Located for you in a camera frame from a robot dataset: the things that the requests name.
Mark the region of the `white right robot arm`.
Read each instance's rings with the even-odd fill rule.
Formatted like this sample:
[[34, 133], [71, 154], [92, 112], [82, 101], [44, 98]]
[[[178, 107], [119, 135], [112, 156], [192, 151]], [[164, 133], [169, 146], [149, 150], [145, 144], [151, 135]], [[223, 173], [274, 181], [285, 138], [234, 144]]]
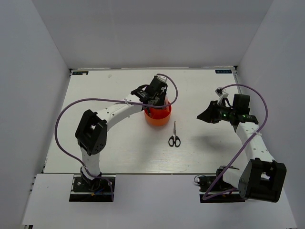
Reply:
[[231, 163], [216, 172], [216, 178], [204, 192], [204, 201], [214, 198], [209, 192], [216, 185], [221, 194], [237, 190], [243, 199], [278, 202], [286, 176], [286, 166], [276, 162], [260, 135], [258, 120], [250, 114], [250, 96], [235, 94], [233, 104], [228, 102], [226, 92], [218, 93], [219, 99], [211, 101], [197, 119], [216, 124], [229, 122], [242, 142], [239, 154], [245, 153], [247, 163], [243, 170]]

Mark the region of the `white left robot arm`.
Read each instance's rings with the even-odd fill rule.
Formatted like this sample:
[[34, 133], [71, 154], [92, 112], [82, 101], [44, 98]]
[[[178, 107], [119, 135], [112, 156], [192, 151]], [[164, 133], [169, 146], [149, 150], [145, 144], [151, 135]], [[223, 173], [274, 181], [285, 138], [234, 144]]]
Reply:
[[154, 76], [145, 88], [137, 88], [124, 98], [123, 103], [93, 112], [83, 113], [75, 137], [82, 153], [81, 177], [89, 190], [100, 187], [100, 152], [105, 148], [107, 132], [123, 119], [141, 112], [144, 105], [165, 105], [167, 83], [160, 76]]

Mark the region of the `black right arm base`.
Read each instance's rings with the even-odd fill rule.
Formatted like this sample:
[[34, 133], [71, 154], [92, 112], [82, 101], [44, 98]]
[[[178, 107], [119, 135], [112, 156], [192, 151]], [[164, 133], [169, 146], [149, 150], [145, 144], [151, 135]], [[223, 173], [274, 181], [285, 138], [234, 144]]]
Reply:
[[211, 191], [208, 193], [207, 197], [216, 194], [218, 192], [223, 192], [223, 191], [227, 191], [227, 192], [207, 200], [203, 199], [203, 196], [206, 193], [207, 189], [215, 181], [215, 179], [223, 171], [223, 169], [224, 166], [220, 166], [216, 170], [215, 175], [199, 174], [194, 177], [193, 179], [194, 184], [199, 187], [200, 203], [244, 203], [245, 202], [245, 200], [240, 197], [238, 191], [230, 191], [230, 192], [227, 191], [229, 189], [232, 189], [233, 186], [228, 183], [225, 183], [222, 180], [222, 178], [219, 179], [217, 183], [213, 186]]

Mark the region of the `orange capped white highlighter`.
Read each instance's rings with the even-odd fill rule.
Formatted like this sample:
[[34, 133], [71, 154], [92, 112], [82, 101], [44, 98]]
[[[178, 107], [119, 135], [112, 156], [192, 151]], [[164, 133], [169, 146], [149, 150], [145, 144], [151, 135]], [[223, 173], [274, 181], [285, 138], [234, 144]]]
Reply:
[[166, 105], [170, 104], [170, 101], [169, 101], [169, 99], [168, 99], [168, 96], [165, 97], [165, 104], [166, 104]]

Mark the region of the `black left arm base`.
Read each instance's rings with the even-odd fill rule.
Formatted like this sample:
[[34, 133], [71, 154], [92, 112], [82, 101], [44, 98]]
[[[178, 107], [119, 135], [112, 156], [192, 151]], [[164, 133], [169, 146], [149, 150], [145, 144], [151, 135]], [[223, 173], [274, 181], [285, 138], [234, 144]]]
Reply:
[[116, 177], [107, 177], [111, 186], [104, 179], [98, 179], [90, 187], [81, 176], [75, 176], [72, 181], [70, 191], [70, 202], [113, 202], [115, 179]]

